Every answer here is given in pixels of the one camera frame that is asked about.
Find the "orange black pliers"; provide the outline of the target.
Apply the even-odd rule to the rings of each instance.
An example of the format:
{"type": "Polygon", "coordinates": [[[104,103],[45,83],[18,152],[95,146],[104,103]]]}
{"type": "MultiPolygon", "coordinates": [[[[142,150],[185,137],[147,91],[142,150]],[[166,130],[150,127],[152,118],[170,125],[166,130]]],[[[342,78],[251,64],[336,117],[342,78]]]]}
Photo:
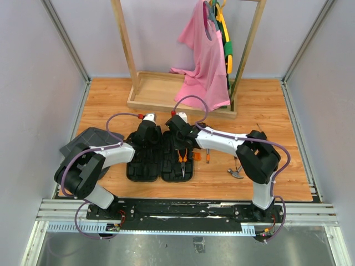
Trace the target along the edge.
{"type": "Polygon", "coordinates": [[[187,163],[187,149],[178,150],[178,162],[181,164],[182,177],[185,177],[186,163],[187,163]]]}

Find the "black plastic tool case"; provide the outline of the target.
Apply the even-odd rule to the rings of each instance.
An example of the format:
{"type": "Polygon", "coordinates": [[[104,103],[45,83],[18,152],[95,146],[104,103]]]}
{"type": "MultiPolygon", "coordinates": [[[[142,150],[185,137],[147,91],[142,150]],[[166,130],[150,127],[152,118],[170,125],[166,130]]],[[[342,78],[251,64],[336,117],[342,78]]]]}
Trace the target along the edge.
{"type": "Polygon", "coordinates": [[[170,132],[162,135],[161,143],[155,147],[137,151],[126,166],[126,177],[134,182],[154,182],[159,177],[165,182],[187,182],[194,175],[193,149],[187,150],[185,177],[182,177],[178,151],[170,132]]]}

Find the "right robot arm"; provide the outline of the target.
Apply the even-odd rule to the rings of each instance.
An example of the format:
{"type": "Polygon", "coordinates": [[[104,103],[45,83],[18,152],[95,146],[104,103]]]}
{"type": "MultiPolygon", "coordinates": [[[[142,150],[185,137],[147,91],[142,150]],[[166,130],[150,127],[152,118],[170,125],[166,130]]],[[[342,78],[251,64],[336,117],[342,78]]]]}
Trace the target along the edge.
{"type": "Polygon", "coordinates": [[[166,126],[178,150],[210,149],[238,159],[246,176],[253,182],[252,217],[263,222],[271,218],[275,203],[273,194],[279,153],[267,143],[266,135],[253,130],[249,134],[218,131],[204,123],[190,125],[184,112],[171,112],[166,126]]]}

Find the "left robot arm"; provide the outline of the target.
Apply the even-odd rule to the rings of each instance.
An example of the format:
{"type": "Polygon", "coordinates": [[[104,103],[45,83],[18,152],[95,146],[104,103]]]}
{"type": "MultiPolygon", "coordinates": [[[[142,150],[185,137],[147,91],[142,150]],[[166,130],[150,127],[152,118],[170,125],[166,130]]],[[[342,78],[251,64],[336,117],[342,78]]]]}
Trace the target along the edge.
{"type": "Polygon", "coordinates": [[[156,114],[122,113],[141,120],[131,140],[124,141],[109,130],[110,121],[120,116],[115,114],[106,122],[106,131],[117,143],[105,146],[87,146],[77,144],[60,164],[54,180],[61,186],[67,197],[84,200],[99,207],[99,212],[106,219],[118,215],[119,206],[113,202],[115,196],[97,184],[103,169],[120,163],[130,163],[134,156],[143,149],[154,146],[160,137],[160,127],[156,124],[156,114]]]}

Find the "silver orange utility knife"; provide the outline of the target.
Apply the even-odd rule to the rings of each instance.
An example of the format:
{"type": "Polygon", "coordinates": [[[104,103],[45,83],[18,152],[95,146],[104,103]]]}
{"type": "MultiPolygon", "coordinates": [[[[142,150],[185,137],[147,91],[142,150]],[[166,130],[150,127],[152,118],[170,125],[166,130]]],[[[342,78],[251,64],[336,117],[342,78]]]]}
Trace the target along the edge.
{"type": "Polygon", "coordinates": [[[206,149],[206,163],[210,163],[210,149],[206,149]]]}

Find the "wooden clothes rack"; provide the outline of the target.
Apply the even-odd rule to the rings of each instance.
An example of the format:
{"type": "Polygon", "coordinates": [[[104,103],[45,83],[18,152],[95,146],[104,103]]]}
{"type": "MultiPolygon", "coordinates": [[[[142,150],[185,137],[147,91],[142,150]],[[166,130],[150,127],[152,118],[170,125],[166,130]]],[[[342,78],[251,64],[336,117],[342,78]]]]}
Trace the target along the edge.
{"type": "MultiPolygon", "coordinates": [[[[246,39],[236,78],[233,80],[234,83],[232,84],[231,105],[226,109],[217,109],[213,111],[213,116],[234,119],[237,115],[237,90],[245,70],[266,1],[257,1],[256,3],[257,6],[250,26],[250,31],[246,39]]],[[[121,1],[111,1],[111,5],[132,81],[132,87],[127,99],[127,106],[133,109],[169,112],[175,106],[174,97],[183,84],[184,76],[153,71],[137,71],[129,42],[121,1]]]]}

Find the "dark grey folded cloth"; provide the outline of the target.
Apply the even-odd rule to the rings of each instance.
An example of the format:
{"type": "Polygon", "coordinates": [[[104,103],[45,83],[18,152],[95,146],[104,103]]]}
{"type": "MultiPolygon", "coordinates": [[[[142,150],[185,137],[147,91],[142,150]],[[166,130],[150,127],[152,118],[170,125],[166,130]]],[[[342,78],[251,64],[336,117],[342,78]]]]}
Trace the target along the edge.
{"type": "Polygon", "coordinates": [[[64,156],[64,159],[70,154],[77,144],[85,144],[86,146],[109,146],[118,143],[118,139],[108,134],[106,130],[99,129],[97,127],[89,127],[81,132],[72,141],[59,149],[60,153],[64,156]]]}

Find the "pink t-shirt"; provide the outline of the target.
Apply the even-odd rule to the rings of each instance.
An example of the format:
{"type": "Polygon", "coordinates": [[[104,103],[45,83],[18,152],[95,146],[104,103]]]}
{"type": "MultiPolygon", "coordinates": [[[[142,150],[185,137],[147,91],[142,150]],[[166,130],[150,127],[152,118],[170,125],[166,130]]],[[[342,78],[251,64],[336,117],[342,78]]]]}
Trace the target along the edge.
{"type": "Polygon", "coordinates": [[[196,95],[204,100],[209,111],[213,111],[230,105],[230,98],[222,36],[207,18],[208,6],[204,1],[197,2],[188,24],[177,39],[192,50],[195,69],[171,68],[170,72],[185,76],[175,96],[176,102],[203,109],[203,103],[192,97],[196,95]]]}

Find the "claw hammer black grip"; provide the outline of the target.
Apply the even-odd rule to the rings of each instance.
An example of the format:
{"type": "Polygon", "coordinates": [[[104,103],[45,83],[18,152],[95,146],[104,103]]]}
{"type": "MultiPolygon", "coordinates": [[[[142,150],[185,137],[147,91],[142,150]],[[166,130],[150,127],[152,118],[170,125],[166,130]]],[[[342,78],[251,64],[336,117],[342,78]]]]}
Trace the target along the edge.
{"type": "Polygon", "coordinates": [[[243,166],[240,165],[236,170],[232,170],[231,168],[227,170],[227,172],[236,179],[243,179],[244,177],[240,175],[243,166]]]}

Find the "green yellow hangers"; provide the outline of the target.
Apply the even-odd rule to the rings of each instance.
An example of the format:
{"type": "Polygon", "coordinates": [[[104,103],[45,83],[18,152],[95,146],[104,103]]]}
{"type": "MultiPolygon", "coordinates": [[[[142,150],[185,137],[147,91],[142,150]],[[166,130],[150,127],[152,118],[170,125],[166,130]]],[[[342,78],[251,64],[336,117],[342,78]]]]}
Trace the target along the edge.
{"type": "Polygon", "coordinates": [[[233,58],[232,58],[233,48],[232,48],[232,42],[230,40],[229,32],[227,29],[225,17],[223,15],[223,8],[225,4],[226,1],[224,1],[222,4],[220,4],[218,1],[209,1],[209,5],[212,8],[212,13],[217,23],[216,27],[220,30],[222,36],[222,44],[224,49],[224,58],[225,58],[225,67],[226,67],[227,88],[228,91],[230,91],[231,85],[229,81],[229,75],[232,72],[232,66],[233,66],[233,58]]]}

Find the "right aluminium frame post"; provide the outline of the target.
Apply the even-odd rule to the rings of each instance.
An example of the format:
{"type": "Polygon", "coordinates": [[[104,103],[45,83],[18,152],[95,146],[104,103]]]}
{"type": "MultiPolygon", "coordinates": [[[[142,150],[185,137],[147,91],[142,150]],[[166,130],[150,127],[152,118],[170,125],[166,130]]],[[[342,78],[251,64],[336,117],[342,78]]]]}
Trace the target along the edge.
{"type": "Polygon", "coordinates": [[[302,56],[305,54],[308,46],[311,44],[311,41],[313,40],[313,38],[317,34],[319,28],[323,24],[324,20],[326,19],[327,15],[329,14],[329,12],[331,11],[332,7],[334,6],[334,4],[336,2],[337,2],[336,0],[326,0],[324,2],[324,4],[323,4],[321,10],[319,11],[315,21],[313,22],[312,26],[310,27],[308,33],[306,34],[305,39],[303,40],[301,46],[299,47],[296,55],[293,58],[290,66],[288,67],[285,75],[281,79],[283,84],[288,82],[288,80],[292,76],[293,72],[296,69],[296,66],[299,64],[302,56]]]}

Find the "aluminium frame post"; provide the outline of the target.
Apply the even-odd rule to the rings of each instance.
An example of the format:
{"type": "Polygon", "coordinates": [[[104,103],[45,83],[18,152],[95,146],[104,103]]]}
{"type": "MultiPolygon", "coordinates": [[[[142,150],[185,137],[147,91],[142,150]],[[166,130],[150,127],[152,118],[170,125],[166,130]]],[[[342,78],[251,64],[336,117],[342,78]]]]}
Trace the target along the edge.
{"type": "Polygon", "coordinates": [[[85,69],[85,66],[82,62],[82,60],[79,57],[79,54],[77,53],[70,37],[69,34],[67,33],[65,26],[58,14],[58,12],[56,11],[52,1],[50,0],[40,0],[41,4],[43,5],[45,11],[47,12],[47,14],[49,15],[57,33],[59,34],[62,42],[64,43],[69,55],[71,56],[75,66],[77,67],[78,71],[80,72],[82,78],[84,79],[84,81],[89,84],[91,81],[91,78],[87,72],[87,70],[85,69]]]}
{"type": "Polygon", "coordinates": [[[285,75],[281,79],[283,84],[288,82],[288,80],[292,76],[293,72],[296,69],[296,66],[299,64],[302,56],[305,54],[308,46],[311,44],[311,41],[313,40],[313,38],[317,34],[319,28],[323,24],[324,20],[326,19],[327,15],[329,14],[329,12],[331,11],[332,7],[334,6],[334,4],[336,2],[337,2],[336,0],[326,0],[324,2],[324,4],[323,4],[321,10],[319,11],[315,21],[313,22],[312,26],[310,27],[308,33],[306,34],[305,39],[303,40],[301,46],[299,47],[296,55],[293,58],[290,66],[288,67],[285,75]]]}

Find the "left aluminium frame post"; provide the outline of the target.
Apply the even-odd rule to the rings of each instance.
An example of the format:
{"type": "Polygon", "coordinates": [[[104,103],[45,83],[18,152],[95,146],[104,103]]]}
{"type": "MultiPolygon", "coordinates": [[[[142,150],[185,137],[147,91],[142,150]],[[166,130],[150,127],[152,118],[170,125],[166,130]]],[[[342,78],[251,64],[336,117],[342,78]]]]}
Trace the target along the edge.
{"type": "Polygon", "coordinates": [[[69,55],[71,56],[75,66],[77,67],[78,71],[80,72],[82,78],[84,79],[84,81],[89,84],[91,81],[91,78],[87,72],[87,70],[85,69],[85,66],[82,62],[82,60],[79,57],[79,54],[77,53],[70,37],[69,34],[67,33],[65,26],[58,14],[58,12],[56,11],[52,1],[50,0],[40,0],[41,4],[43,5],[45,11],[47,12],[47,14],[49,15],[57,33],[59,34],[62,42],[64,43],[69,55]]]}

